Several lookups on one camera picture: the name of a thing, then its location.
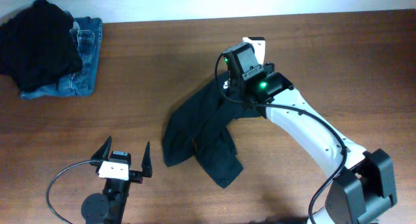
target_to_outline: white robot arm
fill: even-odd
[[[312,215],[310,206],[308,224],[371,223],[397,203],[392,160],[381,149],[369,153],[348,139],[309,106],[289,80],[274,72],[273,64],[263,65],[265,44],[264,38],[243,38],[218,57],[215,75],[224,57],[229,73],[224,87],[237,90],[242,101],[222,95],[256,108],[287,131],[317,162],[328,184],[332,182],[325,207]]]

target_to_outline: blue jeans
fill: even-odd
[[[45,85],[33,92],[21,92],[22,99],[34,99],[44,95],[56,97],[88,96],[94,91],[98,68],[98,53],[103,34],[103,22],[99,18],[75,18],[70,34],[83,61],[81,71],[61,77],[56,84]]]

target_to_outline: white wall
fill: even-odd
[[[0,0],[0,18],[34,0]],[[416,8],[416,0],[48,0],[105,23]]]

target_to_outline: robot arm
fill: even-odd
[[[224,86],[240,93],[243,100],[240,104],[256,108],[263,117],[287,131],[327,177],[337,171],[344,158],[339,140],[346,147],[344,168],[332,180],[325,207],[313,214],[315,222],[368,224],[394,206],[397,195],[389,155],[381,149],[369,153],[332,127],[308,105],[289,80],[274,72],[273,64],[263,65],[264,55],[264,38],[243,38],[242,43],[226,49],[222,56],[229,80]],[[311,118],[310,114],[328,126]],[[341,139],[337,139],[329,128]]]
[[[330,123],[308,105],[296,88],[292,90],[286,89],[275,95],[271,104],[296,106],[316,115],[331,126]],[[319,122],[303,114],[299,115],[295,111],[270,107],[266,108],[266,116],[271,122],[288,132],[312,156],[327,177],[338,168],[343,157],[341,146],[334,135]],[[335,128],[333,129],[344,140],[348,148],[345,168],[351,169],[364,160],[363,153],[366,150],[364,147],[349,140]]]
[[[106,179],[103,193],[94,193],[89,195],[81,206],[81,214],[86,224],[121,224],[124,207],[129,196],[130,184],[143,183],[143,178],[151,178],[153,170],[150,161],[150,143],[148,142],[144,151],[142,161],[142,171],[131,170],[130,153],[113,151],[109,157],[111,147],[111,136],[101,146],[91,160],[78,162],[63,169],[53,178],[46,189],[46,203],[49,209],[61,221],[72,224],[70,221],[62,217],[52,207],[49,200],[49,192],[53,183],[66,171],[83,164],[89,163],[91,166],[97,167],[96,173],[99,177]]]

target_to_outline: cable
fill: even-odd
[[[344,141],[341,139],[341,137],[335,132],[335,130],[329,126],[325,121],[323,121],[322,119],[320,119],[318,116],[311,114],[305,110],[296,108],[296,107],[292,107],[292,106],[285,106],[285,105],[276,105],[276,104],[260,104],[260,103],[249,103],[249,102],[244,102],[244,101],[238,101],[238,100],[234,100],[229,98],[221,89],[221,85],[220,82],[218,81],[218,64],[220,62],[222,58],[222,54],[218,57],[218,59],[216,60],[216,64],[215,64],[215,71],[214,71],[214,75],[215,75],[215,82],[218,86],[218,89],[220,90],[221,96],[232,102],[235,104],[239,104],[239,105],[245,105],[245,106],[250,106],[250,107],[269,107],[269,108],[281,108],[281,109],[285,109],[285,110],[293,110],[296,111],[299,114],[305,114],[306,116],[309,116],[311,118],[313,118],[314,120],[318,121],[320,124],[322,124],[325,128],[327,128],[337,139],[337,141],[339,142],[339,144],[341,145],[341,154],[343,156],[343,159],[341,160],[341,163],[339,164],[339,167],[332,173],[332,175],[324,182],[324,184],[317,190],[317,192],[313,195],[311,202],[309,203],[309,208],[307,210],[308,216],[311,220],[311,222],[313,224],[317,224],[315,223],[315,220],[313,219],[313,205],[315,204],[315,201],[318,199],[319,195],[325,190],[325,188],[334,180],[334,178],[336,178],[336,176],[338,176],[338,174],[340,174],[341,170],[344,168],[345,163],[346,163],[346,153],[347,153],[347,148],[346,145],[344,144]]]
[[[70,221],[68,221],[67,219],[65,219],[64,217],[62,217],[60,214],[58,214],[58,212],[52,207],[51,201],[49,201],[49,192],[51,191],[51,187],[53,185],[53,183],[65,172],[67,172],[68,170],[83,165],[83,164],[87,164],[87,163],[91,163],[91,162],[101,162],[100,160],[85,160],[83,162],[78,162],[75,163],[73,165],[68,166],[67,168],[63,169],[61,172],[59,172],[59,174],[57,174],[57,176],[55,176],[55,178],[52,179],[52,181],[49,183],[49,186],[46,189],[46,204],[48,206],[48,208],[52,211],[52,213],[54,215],[56,215],[56,217],[58,217],[61,221],[67,223],[67,224],[72,224]]]

